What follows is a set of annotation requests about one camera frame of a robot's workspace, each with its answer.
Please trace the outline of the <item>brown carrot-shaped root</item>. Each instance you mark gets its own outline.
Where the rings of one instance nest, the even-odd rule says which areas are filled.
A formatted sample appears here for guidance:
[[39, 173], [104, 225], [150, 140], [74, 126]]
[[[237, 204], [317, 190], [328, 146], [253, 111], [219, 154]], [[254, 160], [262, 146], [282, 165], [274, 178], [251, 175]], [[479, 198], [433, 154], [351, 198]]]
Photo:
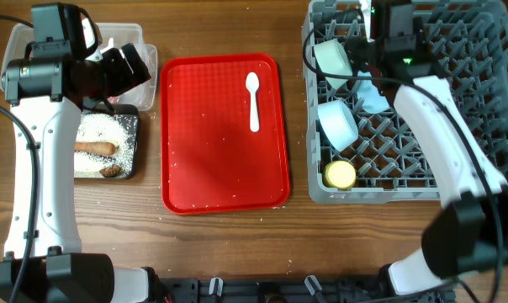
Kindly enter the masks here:
[[117, 151], [116, 146], [110, 142], [77, 142], [75, 144], [76, 152], [86, 152], [102, 157], [111, 157]]

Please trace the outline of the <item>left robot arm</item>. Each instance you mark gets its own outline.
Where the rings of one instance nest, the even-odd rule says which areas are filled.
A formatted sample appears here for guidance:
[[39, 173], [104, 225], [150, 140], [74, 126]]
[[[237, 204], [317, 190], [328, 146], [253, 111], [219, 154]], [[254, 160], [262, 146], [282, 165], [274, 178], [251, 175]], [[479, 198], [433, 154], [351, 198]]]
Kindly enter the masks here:
[[84, 253], [74, 210], [74, 153], [82, 113], [112, 114], [109, 99], [150, 78], [133, 45], [95, 52], [96, 24], [74, 4], [31, 9], [34, 40], [3, 74], [13, 122], [13, 218], [0, 261], [6, 302], [163, 302], [167, 288], [152, 268], [121, 268]]

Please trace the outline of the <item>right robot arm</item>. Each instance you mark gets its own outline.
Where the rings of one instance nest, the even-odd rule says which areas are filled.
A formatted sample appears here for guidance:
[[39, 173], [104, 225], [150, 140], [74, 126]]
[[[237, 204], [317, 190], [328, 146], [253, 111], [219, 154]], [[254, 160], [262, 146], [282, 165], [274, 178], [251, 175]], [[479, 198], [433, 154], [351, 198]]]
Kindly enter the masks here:
[[363, 1], [359, 14], [366, 35], [348, 42], [348, 52], [409, 126], [442, 203], [421, 246], [389, 265], [392, 291], [411, 295], [465, 274], [500, 274], [508, 265], [508, 182], [460, 114], [421, 18], [409, 1]]

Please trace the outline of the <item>white plastic spoon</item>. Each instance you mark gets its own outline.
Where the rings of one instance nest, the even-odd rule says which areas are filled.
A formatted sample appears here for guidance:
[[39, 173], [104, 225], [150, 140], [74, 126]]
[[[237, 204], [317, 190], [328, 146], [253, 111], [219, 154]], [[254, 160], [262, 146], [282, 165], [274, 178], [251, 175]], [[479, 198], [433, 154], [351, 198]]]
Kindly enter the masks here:
[[257, 109], [257, 90], [260, 87], [260, 82], [255, 72], [249, 72], [246, 76], [246, 89], [250, 94], [250, 118], [249, 126], [252, 132], [260, 130], [259, 113]]

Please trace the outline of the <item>yellow plastic cup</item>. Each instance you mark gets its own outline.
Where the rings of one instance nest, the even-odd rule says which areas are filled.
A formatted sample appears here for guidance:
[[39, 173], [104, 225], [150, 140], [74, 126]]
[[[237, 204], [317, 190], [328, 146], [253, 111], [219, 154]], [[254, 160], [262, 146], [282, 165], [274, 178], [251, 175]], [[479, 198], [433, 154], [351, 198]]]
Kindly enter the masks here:
[[354, 166], [347, 161], [334, 161], [325, 166], [323, 182], [326, 187], [337, 189], [352, 188], [357, 180]]

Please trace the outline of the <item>brown food scrap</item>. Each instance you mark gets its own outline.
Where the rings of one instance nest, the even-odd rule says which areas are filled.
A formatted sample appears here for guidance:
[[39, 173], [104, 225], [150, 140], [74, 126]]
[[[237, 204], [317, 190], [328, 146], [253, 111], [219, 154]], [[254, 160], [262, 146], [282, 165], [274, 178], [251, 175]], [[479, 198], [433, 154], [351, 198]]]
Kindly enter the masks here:
[[122, 167], [114, 164], [110, 167], [105, 167], [105, 168], [102, 168], [99, 173], [104, 177], [104, 178], [116, 178], [117, 176], [119, 176], [121, 173], [122, 173]]

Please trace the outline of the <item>large light blue plate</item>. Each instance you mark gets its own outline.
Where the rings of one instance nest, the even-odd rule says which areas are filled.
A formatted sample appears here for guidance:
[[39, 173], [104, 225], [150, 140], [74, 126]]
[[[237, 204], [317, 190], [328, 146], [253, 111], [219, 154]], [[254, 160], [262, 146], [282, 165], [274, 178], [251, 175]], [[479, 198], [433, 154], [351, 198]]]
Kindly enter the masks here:
[[357, 97], [363, 101], [362, 109], [369, 114], [379, 114], [389, 109], [388, 100], [382, 96], [371, 80], [362, 80]]

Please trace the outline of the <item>small light blue bowl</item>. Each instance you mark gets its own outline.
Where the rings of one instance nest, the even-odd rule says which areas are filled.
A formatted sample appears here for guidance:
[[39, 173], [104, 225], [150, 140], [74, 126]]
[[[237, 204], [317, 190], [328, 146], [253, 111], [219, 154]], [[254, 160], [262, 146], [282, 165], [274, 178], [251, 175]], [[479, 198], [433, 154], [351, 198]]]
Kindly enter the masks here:
[[357, 140], [357, 123], [352, 111], [342, 101], [320, 104], [317, 112], [322, 130], [337, 151], [344, 151]]

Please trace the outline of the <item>green bowl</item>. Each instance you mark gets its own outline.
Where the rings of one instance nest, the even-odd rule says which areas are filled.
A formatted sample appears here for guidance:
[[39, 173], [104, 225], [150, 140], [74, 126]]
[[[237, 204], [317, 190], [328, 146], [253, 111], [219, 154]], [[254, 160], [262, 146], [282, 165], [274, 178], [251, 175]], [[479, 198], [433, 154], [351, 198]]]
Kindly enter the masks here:
[[[347, 76], [352, 75], [352, 67], [342, 44], [337, 40], [328, 40], [314, 46], [316, 63], [320, 70], [327, 74]], [[346, 79], [328, 77], [326, 81], [338, 90], [346, 82]]]

